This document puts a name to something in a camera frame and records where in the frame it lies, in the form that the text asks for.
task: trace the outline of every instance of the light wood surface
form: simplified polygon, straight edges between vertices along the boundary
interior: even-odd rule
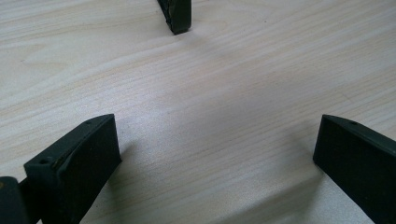
[[[0,2],[0,175],[85,119],[123,163],[82,223],[372,223],[312,162],[322,114],[396,139],[394,0]]]

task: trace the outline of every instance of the wooden table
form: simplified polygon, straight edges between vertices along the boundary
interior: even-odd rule
[[[114,113],[82,223],[372,223],[312,162],[322,114],[396,139],[396,2],[0,2],[0,175]]]

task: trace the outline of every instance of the screw hole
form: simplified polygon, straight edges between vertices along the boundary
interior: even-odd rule
[[[50,161],[52,161],[52,157],[47,157],[46,159],[41,160],[39,163],[44,165],[50,163]]]

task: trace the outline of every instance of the dark green plastic part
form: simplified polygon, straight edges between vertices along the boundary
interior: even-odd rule
[[[191,0],[158,0],[169,28],[178,35],[191,27]]]
[[[86,120],[26,162],[20,184],[0,178],[0,223],[78,224],[120,162],[114,115]]]
[[[323,115],[314,162],[375,223],[396,223],[396,142],[358,122]]]

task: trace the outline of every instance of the wood grain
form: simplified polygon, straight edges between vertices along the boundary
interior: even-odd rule
[[[396,139],[396,2],[0,2],[0,175],[114,113],[82,223],[372,223],[312,162],[322,114]]]

